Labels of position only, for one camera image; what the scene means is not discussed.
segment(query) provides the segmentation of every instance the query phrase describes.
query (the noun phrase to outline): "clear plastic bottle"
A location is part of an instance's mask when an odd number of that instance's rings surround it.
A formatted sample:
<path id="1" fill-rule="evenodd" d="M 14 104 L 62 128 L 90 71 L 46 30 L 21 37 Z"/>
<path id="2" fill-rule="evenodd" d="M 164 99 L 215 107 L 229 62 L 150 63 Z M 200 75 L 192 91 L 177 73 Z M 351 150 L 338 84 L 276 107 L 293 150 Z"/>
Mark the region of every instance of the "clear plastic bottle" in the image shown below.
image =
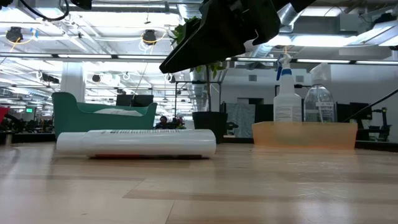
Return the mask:
<path id="1" fill-rule="evenodd" d="M 333 97 L 322 84 L 314 84 L 305 97 L 304 121 L 335 122 Z"/>

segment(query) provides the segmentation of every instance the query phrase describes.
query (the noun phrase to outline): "black cable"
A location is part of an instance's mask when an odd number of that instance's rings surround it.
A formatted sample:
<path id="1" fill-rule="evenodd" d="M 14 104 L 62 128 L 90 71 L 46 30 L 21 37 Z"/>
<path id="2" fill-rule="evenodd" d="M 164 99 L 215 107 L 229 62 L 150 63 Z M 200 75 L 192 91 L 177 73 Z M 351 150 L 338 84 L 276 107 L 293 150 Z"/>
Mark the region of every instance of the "black cable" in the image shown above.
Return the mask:
<path id="1" fill-rule="evenodd" d="M 386 99 L 388 99 L 388 98 L 394 96 L 396 93 L 398 93 L 398 89 L 396 89 L 396 90 L 393 91 L 392 93 L 388 94 L 387 96 L 381 98 L 380 100 L 377 100 L 376 102 L 372 103 L 371 105 L 364 107 L 363 109 L 361 109 L 360 111 L 358 111 L 358 112 L 355 113 L 354 115 L 352 115 L 352 116 L 350 116 L 349 118 L 345 119 L 345 120 L 343 121 L 343 123 L 349 121 L 349 120 L 352 119 L 352 118 L 354 118 L 356 115 L 362 113 L 363 111 L 365 111 L 365 110 L 368 109 L 369 107 L 375 106 L 375 105 L 377 105 L 377 104 L 383 102 L 384 100 L 386 100 Z"/>
<path id="2" fill-rule="evenodd" d="M 37 12 L 36 10 L 32 9 L 28 4 L 26 4 L 26 2 L 24 0 L 20 0 L 21 3 L 23 3 L 23 5 L 29 9 L 30 12 L 33 12 L 36 16 L 39 16 L 47 21 L 61 21 L 62 19 L 64 19 L 65 17 L 67 17 L 69 15 L 69 3 L 68 0 L 64 0 L 65 1 L 65 5 L 66 5 L 66 10 L 64 15 L 58 17 L 58 18 L 48 18 L 47 16 L 43 16 L 42 14 L 40 14 L 39 12 Z"/>

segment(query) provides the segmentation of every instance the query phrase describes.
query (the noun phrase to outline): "red object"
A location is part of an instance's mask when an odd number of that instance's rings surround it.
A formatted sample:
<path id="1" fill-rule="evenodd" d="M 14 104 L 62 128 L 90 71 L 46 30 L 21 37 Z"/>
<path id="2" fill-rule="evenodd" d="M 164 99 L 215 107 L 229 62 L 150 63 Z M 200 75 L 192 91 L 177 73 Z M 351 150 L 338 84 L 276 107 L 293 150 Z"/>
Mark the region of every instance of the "red object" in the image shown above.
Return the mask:
<path id="1" fill-rule="evenodd" d="M 6 115 L 9 110 L 10 108 L 0 108 L 0 123 L 4 119 L 4 115 Z"/>

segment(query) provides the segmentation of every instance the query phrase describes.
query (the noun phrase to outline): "fluorescent light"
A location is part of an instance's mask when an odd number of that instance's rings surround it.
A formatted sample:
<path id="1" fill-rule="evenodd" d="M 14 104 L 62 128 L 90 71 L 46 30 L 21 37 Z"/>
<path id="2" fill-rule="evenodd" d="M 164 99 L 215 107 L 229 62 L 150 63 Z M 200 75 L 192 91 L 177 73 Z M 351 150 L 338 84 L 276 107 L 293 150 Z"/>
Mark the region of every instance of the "fluorescent light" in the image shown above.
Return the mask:
<path id="1" fill-rule="evenodd" d="M 298 35 L 292 45 L 302 47 L 344 47 L 350 43 L 351 37 L 338 35 Z"/>
<path id="2" fill-rule="evenodd" d="M 357 61 L 358 65 L 398 65 L 398 62 L 388 61 Z"/>
<path id="3" fill-rule="evenodd" d="M 59 57 L 61 57 L 61 58 L 112 58 L 112 56 L 111 55 L 94 55 L 94 54 L 91 54 L 91 55 L 64 55 L 64 54 L 61 54 L 61 55 L 58 55 Z"/>
<path id="4" fill-rule="evenodd" d="M 1 57 L 52 57 L 50 54 L 0 53 Z"/>
<path id="5" fill-rule="evenodd" d="M 118 55 L 120 59 L 153 59 L 153 60 L 165 60 L 167 56 L 151 56 L 151 55 Z"/>
<path id="6" fill-rule="evenodd" d="M 0 82 L 9 83 L 9 84 L 17 84 L 16 82 L 5 79 L 5 78 L 0 78 Z"/>
<path id="7" fill-rule="evenodd" d="M 398 45 L 398 36 L 395 36 L 387 41 L 385 41 L 384 43 L 380 44 L 379 46 L 396 46 Z"/>
<path id="8" fill-rule="evenodd" d="M 335 6 L 309 6 L 307 7 L 301 16 L 322 16 L 322 17 L 336 17 L 341 14 L 347 7 L 335 7 Z"/>
<path id="9" fill-rule="evenodd" d="M 92 7 L 141 7 L 141 8 L 162 8 L 164 5 L 139 5 L 139 4 L 93 4 Z M 176 6 L 170 6 L 171 9 L 177 9 Z"/>
<path id="10" fill-rule="evenodd" d="M 285 35 L 277 35 L 273 39 L 267 42 L 267 45 L 276 46 L 276 45 L 283 45 L 288 46 L 292 44 L 292 39 Z"/>
<path id="11" fill-rule="evenodd" d="M 356 38 L 354 38 L 354 41 L 351 41 L 349 44 L 365 44 L 367 41 L 379 36 L 380 34 L 384 33 L 385 31 L 391 28 L 392 26 L 386 26 L 386 27 L 371 29 L 361 35 L 358 35 Z"/>
<path id="12" fill-rule="evenodd" d="M 276 62 L 277 58 L 234 58 L 238 62 Z"/>
<path id="13" fill-rule="evenodd" d="M 25 109 L 26 106 L 10 106 L 11 109 Z"/>
<path id="14" fill-rule="evenodd" d="M 317 60 L 317 59 L 297 59 L 302 63 L 349 63 L 349 60 Z"/>
<path id="15" fill-rule="evenodd" d="M 23 95 L 29 94 L 29 92 L 27 90 L 22 89 L 22 88 L 9 87 L 9 90 L 13 93 L 19 93 L 19 94 L 23 94 Z"/>

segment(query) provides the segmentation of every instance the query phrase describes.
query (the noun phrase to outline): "person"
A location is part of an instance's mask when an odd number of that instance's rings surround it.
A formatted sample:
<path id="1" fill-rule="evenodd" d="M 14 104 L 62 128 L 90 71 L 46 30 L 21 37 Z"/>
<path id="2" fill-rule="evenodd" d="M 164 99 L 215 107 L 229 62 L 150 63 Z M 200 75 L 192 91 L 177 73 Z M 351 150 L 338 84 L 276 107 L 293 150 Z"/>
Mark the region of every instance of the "person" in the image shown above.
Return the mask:
<path id="1" fill-rule="evenodd" d="M 160 122 L 156 124 L 155 129 L 168 129 L 167 118 L 165 116 L 160 117 Z"/>

